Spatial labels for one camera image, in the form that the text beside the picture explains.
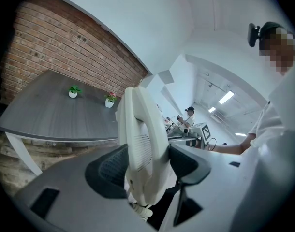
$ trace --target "fluorescent light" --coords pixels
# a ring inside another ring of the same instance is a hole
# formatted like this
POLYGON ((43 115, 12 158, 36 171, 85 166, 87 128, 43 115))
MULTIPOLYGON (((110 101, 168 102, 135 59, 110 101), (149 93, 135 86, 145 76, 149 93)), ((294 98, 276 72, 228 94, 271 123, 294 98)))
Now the fluorescent light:
POLYGON ((214 110, 216 110, 216 108, 214 106, 212 106, 209 110, 209 113, 212 113, 214 110))
POLYGON ((228 101, 233 96, 234 96, 234 93, 229 91, 223 98, 220 99, 219 103, 224 104, 226 101, 228 101))
POLYGON ((242 136, 242 137, 246 137, 246 135, 244 133, 236 133, 237 136, 242 136))

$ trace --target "brick wall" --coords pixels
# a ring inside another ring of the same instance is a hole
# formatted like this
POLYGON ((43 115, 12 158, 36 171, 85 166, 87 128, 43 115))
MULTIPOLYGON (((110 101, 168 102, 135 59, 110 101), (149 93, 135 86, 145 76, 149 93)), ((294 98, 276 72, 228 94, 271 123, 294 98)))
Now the brick wall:
POLYGON ((61 0, 26 0, 14 28, 1 66, 3 103, 47 69, 120 97, 148 73, 112 34, 61 0))

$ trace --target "wooden tabletop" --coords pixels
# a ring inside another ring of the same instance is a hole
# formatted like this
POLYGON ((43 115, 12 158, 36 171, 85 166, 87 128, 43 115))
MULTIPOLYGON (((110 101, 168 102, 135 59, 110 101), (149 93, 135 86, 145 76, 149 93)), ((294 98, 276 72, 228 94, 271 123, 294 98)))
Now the wooden tabletop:
POLYGON ((104 106, 107 92, 48 70, 27 85, 0 118, 0 130, 52 141, 97 141, 118 138, 115 112, 104 106), (69 87, 82 93, 72 99, 69 87))

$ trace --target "green plant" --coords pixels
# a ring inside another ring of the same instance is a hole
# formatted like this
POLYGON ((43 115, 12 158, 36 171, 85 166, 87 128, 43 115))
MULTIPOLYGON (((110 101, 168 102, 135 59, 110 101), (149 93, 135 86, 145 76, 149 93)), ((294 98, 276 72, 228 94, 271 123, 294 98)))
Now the green plant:
POLYGON ((69 91, 70 92, 72 92, 73 94, 76 94, 76 93, 81 93, 82 92, 82 90, 80 90, 79 88, 78 88, 78 86, 71 86, 70 88, 69 88, 69 91))
POLYGON ((117 97, 113 92, 110 92, 108 95, 105 95, 105 97, 108 99, 108 101, 112 103, 114 103, 117 100, 117 97))

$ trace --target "floor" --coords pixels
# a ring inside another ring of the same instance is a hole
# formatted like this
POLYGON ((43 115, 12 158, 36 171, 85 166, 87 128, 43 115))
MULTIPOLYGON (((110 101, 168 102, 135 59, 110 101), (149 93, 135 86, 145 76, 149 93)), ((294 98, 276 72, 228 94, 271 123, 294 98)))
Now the floor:
MULTIPOLYGON (((91 143, 58 143, 38 140, 23 140, 26 149, 45 170, 65 159, 79 156, 97 149, 118 145, 118 140, 91 143)), ((0 181, 10 196, 32 181, 36 175, 24 164, 12 148, 4 132, 0 132, 0 181)))

